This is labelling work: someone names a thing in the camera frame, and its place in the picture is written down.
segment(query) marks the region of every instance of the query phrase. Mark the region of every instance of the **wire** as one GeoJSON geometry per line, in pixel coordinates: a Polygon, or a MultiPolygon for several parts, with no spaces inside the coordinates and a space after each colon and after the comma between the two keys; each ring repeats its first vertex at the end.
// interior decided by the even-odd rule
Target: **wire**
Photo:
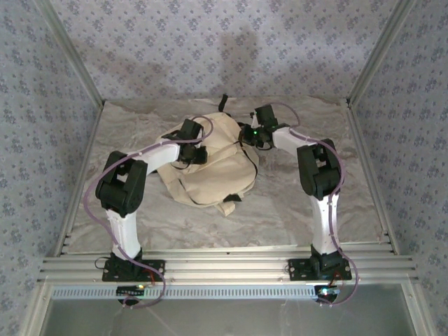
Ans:
{"type": "MultiPolygon", "coordinates": [[[[281,102],[275,102],[275,103],[271,103],[271,104],[279,104],[279,105],[283,105],[285,107],[287,107],[291,112],[293,112],[294,116],[297,118],[297,121],[300,125],[300,118],[298,113],[295,111],[295,109],[285,103],[281,103],[281,102]]],[[[347,254],[345,254],[341,248],[341,246],[338,244],[338,242],[336,241],[335,238],[335,229],[333,227],[333,207],[332,207],[332,199],[333,196],[336,195],[342,187],[342,184],[344,184],[344,179],[345,179],[345,175],[346,175],[346,170],[345,170],[345,166],[344,163],[342,162],[342,159],[339,157],[339,155],[337,154],[336,150],[328,145],[327,143],[320,141],[320,140],[316,140],[316,139],[312,139],[309,138],[307,136],[303,136],[300,133],[298,133],[297,131],[295,131],[295,129],[293,129],[293,127],[289,127],[289,133],[293,136],[296,137],[300,140],[306,141],[306,142],[312,142],[312,143],[316,143],[319,145],[322,145],[323,147],[327,148],[337,159],[340,167],[341,167],[341,178],[339,180],[339,183],[336,185],[336,188],[330,193],[329,197],[328,197],[328,219],[329,219],[329,228],[330,228],[330,236],[331,236],[331,241],[333,243],[333,245],[335,246],[335,248],[337,249],[337,251],[341,254],[341,256],[343,258],[345,258],[346,260],[349,261],[349,263],[353,266],[353,270],[355,272],[355,285],[353,287],[353,290],[351,291],[351,293],[345,297],[343,300],[336,302],[336,303],[331,303],[331,302],[327,302],[329,305],[340,305],[342,303],[347,302],[348,300],[350,300],[354,295],[356,290],[358,289],[358,284],[359,284],[359,272],[358,272],[358,268],[355,265],[355,262],[347,256],[347,254]]]]}
{"type": "Polygon", "coordinates": [[[187,165],[185,167],[176,167],[172,163],[170,165],[171,165],[171,167],[173,167],[173,168],[175,168],[177,170],[184,170],[184,169],[189,168],[189,166],[191,165],[191,162],[187,163],[187,165]]]}
{"type": "Polygon", "coordinates": [[[255,162],[252,161],[252,159],[249,157],[249,154],[246,152],[246,149],[244,148],[242,141],[237,141],[237,142],[234,143],[234,145],[237,144],[237,143],[239,143],[239,146],[241,147],[241,150],[242,150],[243,153],[245,154],[247,160],[249,160],[249,161],[252,163],[253,168],[255,168],[255,177],[257,177],[257,176],[258,176],[258,167],[257,167],[257,165],[256,165],[255,162]]]}
{"type": "Polygon", "coordinates": [[[328,286],[333,285],[333,282],[335,282],[335,280],[336,280],[336,276],[338,276],[338,277],[339,277],[339,280],[341,280],[341,282],[342,282],[342,287],[341,287],[341,290],[342,290],[343,287],[344,287],[344,282],[343,282],[343,280],[342,280],[342,275],[341,275],[338,271],[335,271],[335,273],[333,274],[333,278],[331,279],[331,281],[330,281],[330,283],[328,284],[328,286]]]}
{"type": "Polygon", "coordinates": [[[133,263],[136,266],[142,267],[146,270],[152,271],[154,273],[156,273],[162,280],[163,283],[163,287],[162,290],[160,292],[160,295],[153,301],[146,303],[146,304],[138,304],[136,306],[132,306],[133,309],[139,309],[139,308],[145,308],[145,307],[150,307],[153,305],[156,305],[158,302],[161,301],[163,295],[165,294],[165,290],[167,288],[167,282],[165,280],[165,277],[163,276],[163,274],[161,272],[159,272],[158,269],[155,269],[151,266],[147,266],[141,262],[135,261],[134,259],[132,259],[131,257],[128,256],[128,254],[123,250],[123,248],[120,246],[120,244],[118,243],[117,238],[115,237],[115,235],[112,232],[112,229],[110,228],[110,225],[107,222],[102,221],[101,219],[99,219],[98,217],[96,217],[92,211],[89,208],[89,196],[92,193],[92,191],[95,189],[95,187],[97,186],[98,182],[105,177],[105,175],[107,175],[112,169],[114,169],[115,167],[121,165],[122,163],[128,161],[129,159],[132,158],[136,158],[138,156],[142,156],[143,154],[152,151],[156,148],[159,148],[161,146],[166,146],[166,145],[170,145],[170,144],[190,144],[190,143],[197,143],[197,142],[201,142],[203,140],[205,140],[206,138],[208,138],[210,136],[210,134],[213,132],[214,130],[214,125],[213,122],[211,121],[211,119],[209,119],[208,117],[204,116],[204,115],[199,115],[196,116],[194,118],[192,118],[192,120],[198,119],[198,118],[203,118],[205,119],[207,122],[209,122],[210,124],[210,131],[205,134],[204,136],[202,136],[201,138],[198,139],[193,139],[193,140],[161,140],[161,142],[158,143],[154,143],[148,147],[143,148],[142,150],[140,150],[137,153],[133,153],[133,154],[129,154],[125,157],[123,157],[122,159],[119,159],[119,161],[114,162],[113,164],[111,164],[109,167],[105,168],[105,170],[98,175],[96,178],[94,178],[94,180],[91,182],[91,184],[88,186],[87,190],[85,191],[84,197],[83,197],[83,206],[84,206],[84,210],[86,212],[86,214],[91,217],[92,220],[94,220],[95,222],[97,222],[98,224],[100,224],[109,234],[109,236],[111,236],[112,238],[112,242],[117,246],[117,249],[119,250],[119,252],[121,252],[122,256],[125,257],[125,259],[127,259],[128,261],[130,261],[131,263],[133,263]]]}
{"type": "Polygon", "coordinates": [[[282,103],[281,101],[273,101],[272,103],[267,103],[267,104],[265,104],[265,105],[263,105],[261,107],[265,107],[265,106],[268,106],[268,105],[282,105],[282,106],[285,106],[286,108],[289,109],[289,111],[291,111],[294,114],[295,119],[297,119],[297,124],[294,125],[294,126],[300,126],[302,124],[302,122],[300,121],[299,113],[297,113],[297,111],[293,107],[291,107],[290,105],[287,105],[286,103],[282,103]]]}
{"type": "Polygon", "coordinates": [[[270,151],[271,149],[273,149],[273,147],[271,145],[269,145],[269,147],[267,147],[267,148],[258,147],[258,146],[255,146],[255,148],[257,148],[259,151],[270,151]]]}
{"type": "Polygon", "coordinates": [[[155,280],[154,280],[154,273],[152,273],[150,270],[148,269],[144,269],[143,272],[147,272],[149,273],[149,276],[151,277],[151,285],[155,285],[155,280]]]}
{"type": "Polygon", "coordinates": [[[166,328],[166,329],[168,329],[168,331],[171,333],[171,334],[173,334],[173,336],[179,336],[179,334],[178,333],[176,333],[174,330],[172,330],[170,327],[169,327],[169,325],[168,325],[168,323],[166,323],[165,321],[163,321],[162,320],[162,318],[160,317],[160,316],[158,316],[151,308],[149,308],[148,307],[148,311],[152,314],[152,315],[154,315],[154,317],[166,328]]]}
{"type": "Polygon", "coordinates": [[[107,259],[107,260],[109,260],[110,258],[109,258],[109,257],[99,257],[99,258],[97,258],[97,259],[93,262],[93,264],[94,264],[94,266],[95,266],[95,268],[96,268],[97,270],[104,270],[104,267],[98,267],[98,266],[97,266],[97,261],[98,261],[99,259],[107,259]]]}

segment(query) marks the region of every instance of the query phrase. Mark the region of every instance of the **black mounting plate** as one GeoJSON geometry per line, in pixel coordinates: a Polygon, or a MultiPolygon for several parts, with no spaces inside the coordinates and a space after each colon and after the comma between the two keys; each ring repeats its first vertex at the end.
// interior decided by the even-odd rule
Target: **black mounting plate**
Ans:
{"type": "Polygon", "coordinates": [[[290,259],[287,268],[291,281],[331,281],[336,273],[339,273],[340,277],[335,280],[351,280],[350,264],[346,259],[342,259],[342,264],[339,267],[321,274],[314,271],[310,259],[290,259]]]}
{"type": "MultiPolygon", "coordinates": [[[[155,268],[160,273],[165,275],[165,261],[164,260],[142,260],[140,263],[155,268]]],[[[104,282],[127,282],[127,281],[137,281],[137,282],[149,282],[154,279],[155,282],[161,282],[162,279],[156,273],[152,272],[153,276],[151,276],[151,271],[149,269],[142,269],[136,276],[126,272],[120,272],[117,267],[111,262],[111,260],[107,260],[104,263],[103,269],[103,281],[104,282]]]]}
{"type": "Polygon", "coordinates": [[[325,293],[323,294],[321,290],[326,289],[330,291],[331,289],[337,288],[337,286],[315,286],[314,291],[317,294],[317,302],[333,303],[337,299],[336,293],[325,293]]]}
{"type": "MultiPolygon", "coordinates": [[[[145,290],[144,289],[140,289],[136,286],[121,286],[121,287],[117,287],[117,290],[115,291],[115,294],[117,296],[124,296],[124,297],[129,297],[129,296],[142,296],[144,295],[145,290]]],[[[123,299],[118,299],[119,303],[121,303],[122,305],[125,303],[125,298],[123,299]]],[[[135,300],[135,299],[128,299],[126,300],[126,305],[128,307],[136,305],[137,303],[139,303],[139,300],[135,300]]]]}

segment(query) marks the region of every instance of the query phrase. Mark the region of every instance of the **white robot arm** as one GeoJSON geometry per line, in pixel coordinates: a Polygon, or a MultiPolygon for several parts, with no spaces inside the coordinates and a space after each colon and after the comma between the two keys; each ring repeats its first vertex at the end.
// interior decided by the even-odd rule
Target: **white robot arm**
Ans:
{"type": "Polygon", "coordinates": [[[335,273],[341,279],[351,279],[349,262],[337,247],[340,246],[336,216],[339,193],[333,195],[330,202],[330,195],[341,179],[340,164],[328,149],[329,146],[335,149],[334,143],[329,139],[316,143],[296,131],[292,134],[289,125],[278,124],[270,105],[255,109],[252,125],[241,125],[240,139],[259,149],[284,150],[297,159],[300,183],[309,196],[313,211],[314,236],[310,259],[289,260],[291,280],[334,279],[335,273]]]}
{"type": "MultiPolygon", "coordinates": [[[[146,175],[149,175],[161,166],[177,161],[180,151],[181,147],[178,144],[171,143],[144,153],[139,156],[139,160],[147,164],[146,175]]],[[[135,258],[141,250],[137,238],[137,210],[122,217],[115,210],[107,209],[106,215],[119,246],[129,257],[135,258]]],[[[114,244],[112,252],[119,258],[125,259],[116,244],[114,244]]]]}
{"type": "MultiPolygon", "coordinates": [[[[112,258],[126,260],[119,246],[130,258],[141,257],[141,245],[137,237],[137,209],[143,200],[146,176],[161,166],[182,161],[190,164],[203,164],[207,161],[205,147],[198,141],[202,137],[203,127],[193,120],[185,120],[179,131],[164,136],[166,142],[135,159],[129,159],[106,174],[98,183],[95,192],[106,210],[111,229],[118,244],[114,244],[112,258]]],[[[119,151],[109,155],[105,169],[127,155],[119,151]]]]}

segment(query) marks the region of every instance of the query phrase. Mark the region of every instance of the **beige cloth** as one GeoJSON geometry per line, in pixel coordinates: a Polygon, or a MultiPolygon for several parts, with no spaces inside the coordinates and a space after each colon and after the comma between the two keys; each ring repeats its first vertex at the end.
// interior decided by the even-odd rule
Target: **beige cloth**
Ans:
{"type": "MultiPolygon", "coordinates": [[[[223,202],[228,195],[244,193],[252,189],[258,170],[258,156],[252,147],[238,142],[240,127],[225,113],[206,115],[213,122],[213,132],[201,143],[206,146],[208,158],[206,164],[192,164],[186,169],[181,163],[166,164],[157,172],[171,196],[180,203],[192,207],[215,206],[224,216],[235,210],[235,203],[223,202]]],[[[204,133],[210,131],[205,119],[195,119],[204,127],[204,133]]],[[[167,132],[179,130],[182,124],[167,132]]]]}

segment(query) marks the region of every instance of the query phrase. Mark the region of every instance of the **patterned wall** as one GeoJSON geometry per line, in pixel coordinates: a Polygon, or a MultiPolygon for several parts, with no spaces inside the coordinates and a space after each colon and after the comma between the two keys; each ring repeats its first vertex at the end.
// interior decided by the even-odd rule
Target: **patterned wall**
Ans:
{"type": "Polygon", "coordinates": [[[418,1],[356,110],[402,252],[448,335],[446,1],[418,1]]]}
{"type": "Polygon", "coordinates": [[[395,0],[52,0],[105,99],[345,97],[395,0]]]}
{"type": "Polygon", "coordinates": [[[0,9],[0,335],[16,335],[97,109],[34,3],[0,9]]]}

